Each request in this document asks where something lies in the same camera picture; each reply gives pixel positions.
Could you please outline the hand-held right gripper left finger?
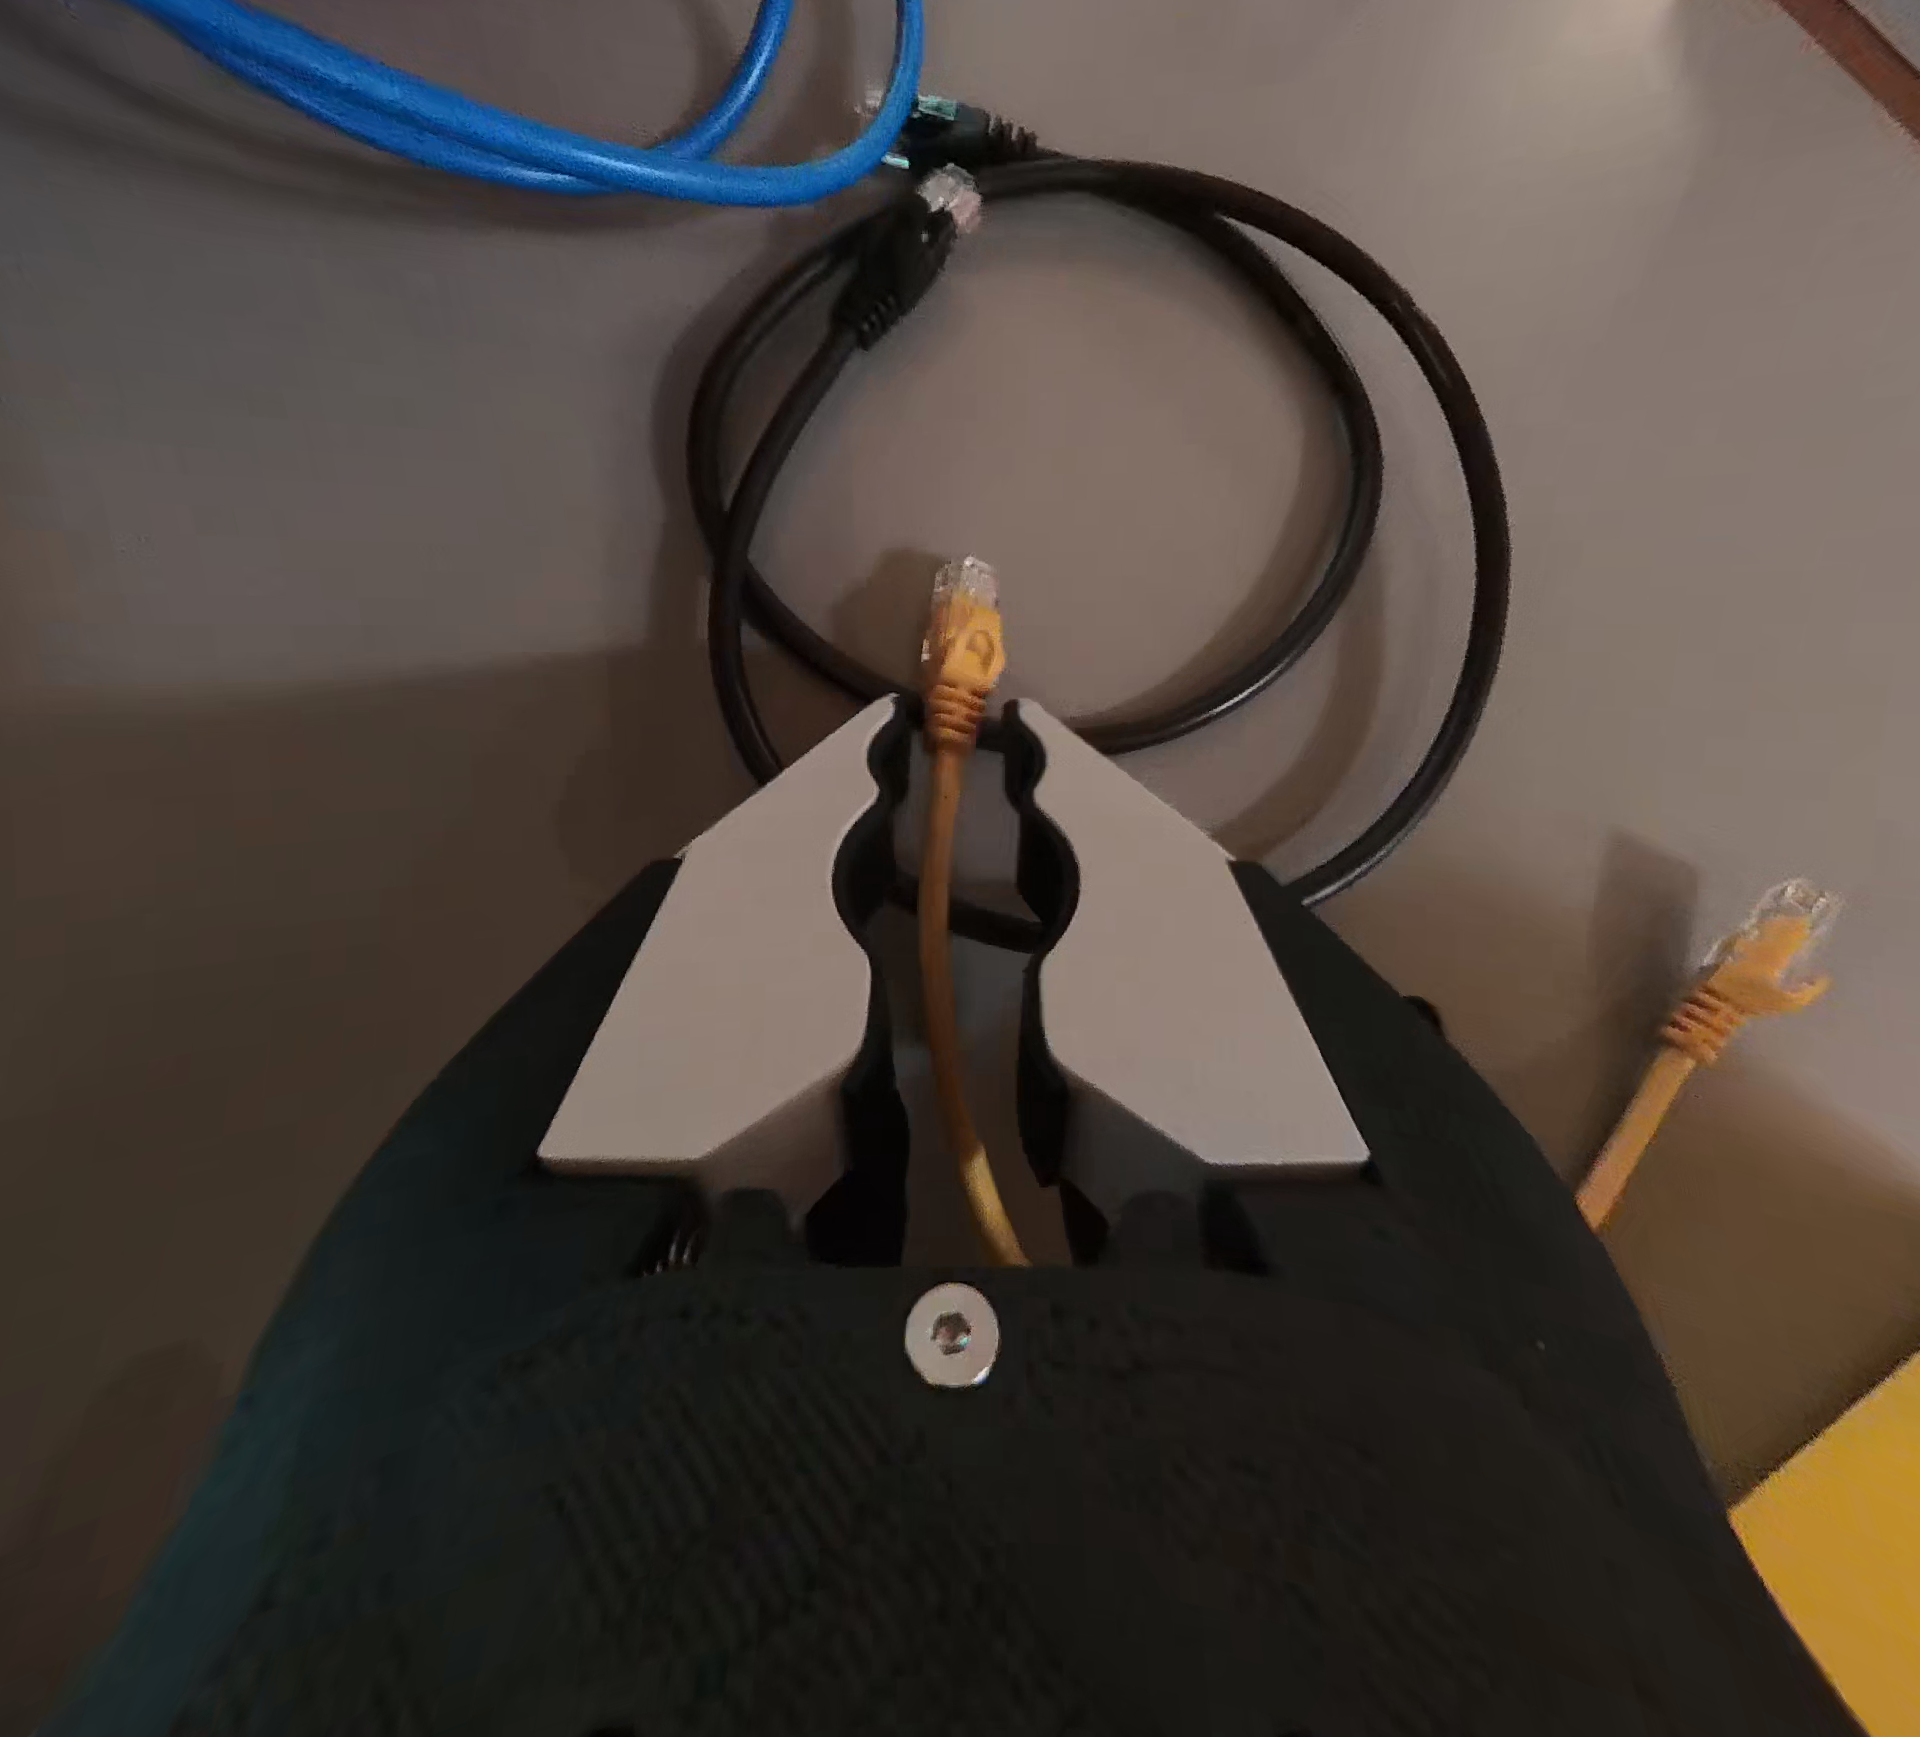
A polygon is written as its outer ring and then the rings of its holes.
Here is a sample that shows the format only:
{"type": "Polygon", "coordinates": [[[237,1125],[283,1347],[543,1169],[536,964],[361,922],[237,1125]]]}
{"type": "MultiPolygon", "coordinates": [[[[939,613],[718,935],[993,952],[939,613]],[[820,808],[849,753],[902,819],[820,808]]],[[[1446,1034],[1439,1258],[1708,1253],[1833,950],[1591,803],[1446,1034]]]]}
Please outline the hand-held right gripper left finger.
{"type": "Polygon", "coordinates": [[[539,1149],[567,1179],[681,1180],[811,1213],[897,1103],[875,924],[914,723],[882,698],[685,847],[539,1149]]]}

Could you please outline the yellow plastic bin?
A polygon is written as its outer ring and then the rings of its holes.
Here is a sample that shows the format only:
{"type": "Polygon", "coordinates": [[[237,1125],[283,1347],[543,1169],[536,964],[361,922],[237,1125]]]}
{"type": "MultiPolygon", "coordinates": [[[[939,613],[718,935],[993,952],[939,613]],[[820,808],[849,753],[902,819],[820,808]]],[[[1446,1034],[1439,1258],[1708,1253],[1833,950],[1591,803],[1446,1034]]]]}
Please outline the yellow plastic bin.
{"type": "Polygon", "coordinates": [[[1872,1735],[1918,1730],[1918,1358],[1732,1510],[1741,1542],[1872,1735]]]}

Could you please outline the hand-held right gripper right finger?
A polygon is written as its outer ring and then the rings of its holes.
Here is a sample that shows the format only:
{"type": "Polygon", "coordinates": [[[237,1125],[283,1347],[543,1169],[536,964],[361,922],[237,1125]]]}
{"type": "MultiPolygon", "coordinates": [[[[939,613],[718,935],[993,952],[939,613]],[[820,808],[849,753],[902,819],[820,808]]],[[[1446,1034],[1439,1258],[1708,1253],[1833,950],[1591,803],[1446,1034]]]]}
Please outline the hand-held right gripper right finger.
{"type": "Polygon", "coordinates": [[[1030,1173],[1094,1210],[1348,1177],[1369,1149],[1229,852],[1035,701],[1005,713],[1030,1173]]]}

